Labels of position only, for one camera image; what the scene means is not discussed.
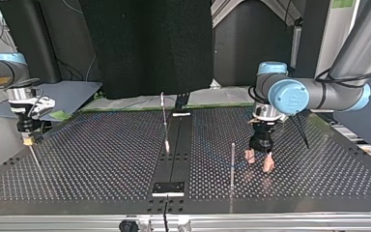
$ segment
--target gray panel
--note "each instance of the gray panel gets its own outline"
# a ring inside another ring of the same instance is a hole
[[[294,77],[313,78],[316,75],[329,6],[330,0],[306,1]]]
[[[56,84],[43,84],[36,89],[43,90],[43,94],[56,101],[52,112],[63,110],[67,114],[73,114],[87,100],[89,100],[101,87],[101,83],[83,81],[62,81]],[[16,118],[11,112],[11,107],[7,101],[0,103],[0,117]],[[46,121],[61,122],[60,119],[52,118],[50,115],[42,117]]]

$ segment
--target black panel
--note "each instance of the black panel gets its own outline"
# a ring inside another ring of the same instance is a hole
[[[210,86],[208,0],[80,0],[109,99]]]
[[[261,1],[242,2],[215,27],[215,80],[222,86],[252,85],[261,62],[290,64],[292,34]]]
[[[40,3],[36,0],[0,1],[17,50],[25,55],[30,75],[41,83],[61,80]]]
[[[313,78],[318,66],[330,0],[306,1],[294,77]]]

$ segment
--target black backdrop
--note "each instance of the black backdrop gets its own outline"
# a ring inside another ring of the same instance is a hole
[[[210,86],[210,0],[80,0],[80,5],[109,99]]]

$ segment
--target white label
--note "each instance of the white label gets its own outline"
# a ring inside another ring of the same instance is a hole
[[[26,109],[25,108],[11,108],[11,111],[13,113],[24,113],[26,112]]]

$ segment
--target robotic arm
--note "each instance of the robotic arm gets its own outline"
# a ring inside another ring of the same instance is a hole
[[[31,86],[35,81],[21,53],[0,53],[0,89],[8,95],[11,111],[18,117],[17,130],[27,146],[35,142],[32,132],[41,126],[39,119],[55,106],[49,97],[37,96]]]
[[[256,101],[250,149],[270,154],[274,126],[304,109],[362,109],[369,102],[371,89],[366,82],[370,77],[371,1],[357,18],[331,69],[315,79],[291,78],[283,63],[260,65],[256,85],[250,89]]]

